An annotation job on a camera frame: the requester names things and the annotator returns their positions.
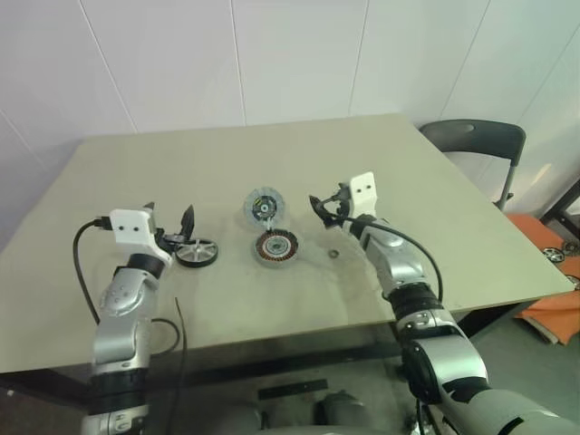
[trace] black cable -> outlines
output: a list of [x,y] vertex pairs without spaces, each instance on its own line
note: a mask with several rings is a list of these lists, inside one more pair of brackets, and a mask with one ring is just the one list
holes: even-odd
[[423,412],[425,412],[425,415],[427,416],[427,421],[429,422],[429,424],[433,428],[435,435],[441,435],[441,431],[439,429],[439,426],[437,425],[437,422],[435,421],[435,418],[433,417],[433,413],[431,412],[429,405],[423,405],[422,409],[423,409]]
[[175,298],[175,306],[178,309],[179,321],[181,322],[181,334],[183,335],[183,340],[181,348],[181,361],[179,362],[178,383],[175,387],[175,395],[173,396],[171,408],[169,409],[167,428],[165,430],[166,435],[171,435],[171,433],[173,432],[173,421],[175,420],[175,412],[177,411],[178,408],[179,397],[181,395],[181,389],[183,388],[183,380],[185,378],[185,361],[186,361],[186,353],[188,350],[188,334],[185,331],[185,322],[183,321],[183,314],[181,314],[181,308],[179,307],[179,301],[177,297]]
[[[77,278],[79,278],[79,284],[81,285],[84,300],[86,301],[89,307],[89,311],[91,311],[92,318],[94,319],[94,322],[96,324],[99,324],[101,322],[101,319],[97,314],[97,310],[95,309],[94,304],[92,303],[91,295],[89,295],[89,290],[87,288],[86,283],[84,282],[84,277],[82,275],[81,262],[79,260],[79,241],[81,240],[82,233],[84,233],[85,230],[87,230],[90,227],[102,227],[102,225],[103,225],[102,218],[94,219],[91,222],[87,222],[86,224],[82,225],[79,228],[79,230],[76,232],[76,235],[74,236],[74,240],[72,241],[72,260],[74,262],[74,270],[76,271]],[[181,334],[179,333],[177,325],[171,322],[169,319],[164,319],[160,317],[155,318],[151,321],[153,323],[168,324],[175,332],[175,342],[170,346],[170,348],[159,353],[154,353],[151,355],[151,357],[163,356],[173,352],[175,348],[178,347],[179,340],[181,339]]]
[[81,285],[82,294],[84,295],[84,300],[87,302],[89,306],[89,310],[91,311],[92,318],[96,324],[99,324],[101,319],[97,314],[97,310],[94,308],[94,304],[91,300],[91,295],[89,295],[89,290],[87,289],[87,285],[84,282],[84,278],[82,277],[82,270],[81,270],[81,262],[79,261],[79,240],[81,240],[82,233],[90,227],[97,227],[101,221],[99,219],[94,219],[91,222],[87,222],[74,235],[74,240],[72,241],[72,261],[74,262],[74,270],[76,271],[76,276],[79,278],[79,284]]
[[382,231],[386,231],[387,233],[391,233],[391,234],[394,234],[395,236],[399,236],[400,238],[407,240],[409,243],[411,243],[412,245],[417,247],[417,249],[419,249],[423,253],[423,255],[425,255],[429,259],[429,261],[433,265],[433,269],[435,270],[435,275],[437,276],[437,287],[439,290],[437,298],[439,299],[439,302],[443,302],[443,277],[441,276],[441,271],[439,270],[439,267],[437,266],[437,262],[435,261],[435,258],[433,258],[433,256],[429,253],[429,251],[427,250],[427,248],[425,246],[423,246],[421,243],[419,243],[413,237],[407,236],[405,233],[402,233],[401,231],[398,231],[398,230],[391,228],[391,227],[386,227],[384,225],[375,224],[373,222],[367,222],[367,221],[365,221],[363,219],[359,219],[357,217],[340,217],[338,215],[334,215],[334,216],[337,218],[340,218],[342,220],[348,220],[349,222],[362,224],[362,225],[365,225],[367,227],[381,229]]
[[423,428],[423,416],[421,415],[421,402],[419,399],[415,402],[415,411],[417,412],[417,425],[419,426],[420,435],[425,435],[425,429]]
[[158,358],[160,356],[169,355],[175,350],[176,347],[178,347],[179,340],[181,340],[181,333],[179,332],[178,326],[173,322],[171,322],[170,319],[164,319],[162,317],[156,317],[155,319],[151,320],[151,322],[153,324],[155,323],[168,324],[169,326],[171,326],[171,329],[173,329],[173,332],[175,333],[175,342],[173,342],[173,344],[165,351],[152,353],[151,358]]

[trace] beige tabletop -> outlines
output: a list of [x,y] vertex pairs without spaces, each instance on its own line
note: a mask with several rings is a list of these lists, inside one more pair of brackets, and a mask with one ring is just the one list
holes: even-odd
[[[378,215],[431,251],[450,310],[572,290],[401,115],[97,137],[79,147],[0,256],[0,372],[91,359],[95,325],[74,274],[74,233],[114,208],[149,201],[158,226],[171,232],[193,204],[194,234],[219,245],[212,266],[174,265],[161,281],[159,315],[177,320],[179,298],[190,347],[392,320],[356,241],[324,230],[308,202],[308,194],[326,198],[338,181],[369,170]],[[242,206],[263,186],[283,195],[280,227],[299,238],[299,258],[285,269],[251,254],[260,231]],[[125,260],[111,232],[85,233],[81,262],[95,301]]]

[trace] metal frame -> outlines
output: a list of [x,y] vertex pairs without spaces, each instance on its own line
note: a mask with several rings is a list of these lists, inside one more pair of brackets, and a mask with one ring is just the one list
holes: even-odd
[[498,208],[502,211],[506,207],[506,203],[509,199],[509,190],[511,189],[511,183],[514,179],[514,175],[516,174],[516,168],[517,166],[511,166],[511,164],[509,165],[509,171],[506,175],[506,182],[504,183],[504,188],[501,190],[501,197],[499,197],[498,201]]
[[[459,326],[461,326],[468,337],[480,337],[482,334],[486,334],[498,326],[501,321],[511,318],[515,313],[530,306],[533,302],[529,301],[521,304],[502,305],[475,310],[459,321]],[[396,342],[375,343],[348,349],[305,353],[269,361],[251,362],[201,372],[191,372],[186,374],[183,380],[183,386],[193,387],[218,382],[230,382],[330,364],[391,358],[400,355],[401,347]],[[148,390],[158,391],[174,388],[176,382],[176,375],[152,377],[149,379]],[[79,409],[85,408],[89,393],[88,385],[50,369],[0,373],[0,387]]]
[[543,224],[548,223],[550,220],[557,220],[562,224],[565,229],[574,234],[577,238],[580,238],[580,227],[570,218],[570,214],[566,212],[566,209],[572,205],[580,197],[580,179],[572,185],[572,187],[561,197],[555,205],[550,208],[540,221]]

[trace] white tiled wall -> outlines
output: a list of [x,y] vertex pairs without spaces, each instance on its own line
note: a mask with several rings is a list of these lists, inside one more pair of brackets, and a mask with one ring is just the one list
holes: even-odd
[[[580,175],[577,0],[0,0],[0,248],[84,136],[401,111],[521,124],[511,211]],[[505,165],[453,157],[494,198]]]

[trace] floor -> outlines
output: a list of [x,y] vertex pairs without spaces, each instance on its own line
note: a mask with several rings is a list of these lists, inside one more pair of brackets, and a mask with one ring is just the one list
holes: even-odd
[[[337,345],[351,346],[388,340],[384,327],[334,331],[308,336],[287,337],[267,343],[245,343],[229,348],[208,349],[198,355],[197,368],[208,368],[236,361],[253,361],[272,355],[310,352]],[[580,424],[580,339],[575,336],[564,347],[542,341],[524,322],[509,320],[475,342],[483,356],[494,388],[510,389],[525,394]],[[174,434],[205,435],[232,432],[224,425],[232,421],[242,428],[240,435],[253,433],[256,415],[248,412],[248,404],[266,412],[271,427],[311,424],[314,405],[328,392],[346,390],[367,407],[371,425],[388,434],[409,433],[407,419],[413,413],[414,401],[406,384],[396,373],[398,358],[347,362],[300,372],[266,376],[237,382],[186,389],[182,393]],[[172,370],[171,359],[155,362],[155,371]],[[70,375],[82,378],[85,367],[67,369]],[[259,401],[257,392],[264,388],[295,382],[326,380],[328,389],[282,398]],[[146,433],[165,433],[171,391],[150,397],[151,424]],[[46,434],[78,433],[82,413],[19,393],[0,391],[0,433]]]

